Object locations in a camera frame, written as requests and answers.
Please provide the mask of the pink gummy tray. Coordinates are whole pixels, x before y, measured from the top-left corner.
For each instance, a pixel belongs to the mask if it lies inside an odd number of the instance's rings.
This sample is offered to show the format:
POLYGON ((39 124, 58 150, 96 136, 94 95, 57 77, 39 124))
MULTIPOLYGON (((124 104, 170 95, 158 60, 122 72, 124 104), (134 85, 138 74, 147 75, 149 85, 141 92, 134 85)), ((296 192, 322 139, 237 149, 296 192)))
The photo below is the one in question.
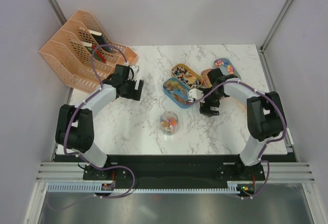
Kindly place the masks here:
POLYGON ((205 69, 201 72, 201 77, 203 79, 203 86, 206 88, 210 88, 212 86, 209 77, 208 77, 208 73, 211 71, 212 69, 205 69))

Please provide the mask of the clear glass jar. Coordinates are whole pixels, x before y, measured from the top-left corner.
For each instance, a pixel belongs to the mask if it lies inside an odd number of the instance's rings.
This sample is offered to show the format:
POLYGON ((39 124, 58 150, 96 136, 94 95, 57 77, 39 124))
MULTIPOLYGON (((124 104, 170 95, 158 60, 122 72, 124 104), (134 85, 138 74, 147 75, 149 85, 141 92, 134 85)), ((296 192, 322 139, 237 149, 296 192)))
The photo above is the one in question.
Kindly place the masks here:
POLYGON ((160 116, 160 130, 165 140, 173 138, 178 131, 179 118, 172 111, 166 111, 160 116))

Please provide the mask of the light blue star candy tray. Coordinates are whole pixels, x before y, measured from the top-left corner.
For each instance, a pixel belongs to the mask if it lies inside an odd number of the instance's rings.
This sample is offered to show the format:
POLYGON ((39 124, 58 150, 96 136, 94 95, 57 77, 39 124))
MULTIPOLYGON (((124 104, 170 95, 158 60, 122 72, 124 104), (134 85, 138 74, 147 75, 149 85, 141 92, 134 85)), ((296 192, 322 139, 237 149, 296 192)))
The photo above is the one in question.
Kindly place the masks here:
POLYGON ((237 69, 233 66, 232 62, 228 58, 219 58, 214 60, 214 68, 218 68, 224 75, 234 74, 241 79, 237 69))

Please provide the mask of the tan lollipop tray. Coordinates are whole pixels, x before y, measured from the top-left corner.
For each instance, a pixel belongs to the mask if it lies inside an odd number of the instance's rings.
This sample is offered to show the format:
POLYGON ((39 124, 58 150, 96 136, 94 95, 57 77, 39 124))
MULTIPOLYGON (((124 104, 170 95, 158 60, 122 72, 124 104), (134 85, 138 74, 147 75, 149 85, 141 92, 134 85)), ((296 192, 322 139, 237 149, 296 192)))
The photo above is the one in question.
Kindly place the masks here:
POLYGON ((179 79, 190 89, 201 87, 203 78, 185 64, 177 64, 171 69, 171 75, 179 79))

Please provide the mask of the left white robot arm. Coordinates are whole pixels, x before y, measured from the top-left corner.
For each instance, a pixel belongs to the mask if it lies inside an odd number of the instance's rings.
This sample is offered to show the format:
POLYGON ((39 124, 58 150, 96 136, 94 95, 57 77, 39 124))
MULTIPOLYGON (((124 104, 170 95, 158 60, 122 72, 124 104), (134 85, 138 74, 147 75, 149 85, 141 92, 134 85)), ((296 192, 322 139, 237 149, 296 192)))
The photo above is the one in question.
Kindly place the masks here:
POLYGON ((93 119, 119 97, 140 100, 144 81, 136 80, 138 72, 137 65, 116 65, 114 73, 105 78, 80 104, 62 105, 59 110, 56 143, 95 166, 94 172, 100 179, 111 177, 113 168, 107 164, 107 154, 94 142, 93 119))

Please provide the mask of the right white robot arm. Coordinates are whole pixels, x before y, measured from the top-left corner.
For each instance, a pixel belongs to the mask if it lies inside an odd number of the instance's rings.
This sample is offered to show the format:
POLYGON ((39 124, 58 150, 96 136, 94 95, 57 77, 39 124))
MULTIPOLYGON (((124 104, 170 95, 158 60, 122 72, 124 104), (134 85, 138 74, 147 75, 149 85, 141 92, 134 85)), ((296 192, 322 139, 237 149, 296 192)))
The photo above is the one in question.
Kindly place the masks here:
POLYGON ((261 93, 243 83, 235 74, 224 75, 220 69, 207 74, 210 88, 201 88, 204 99, 199 112, 205 116, 218 116, 220 100, 232 97, 247 109, 249 139, 230 165, 219 164, 219 175, 224 180, 264 179, 260 159, 267 145, 286 133, 286 121, 277 92, 261 93))

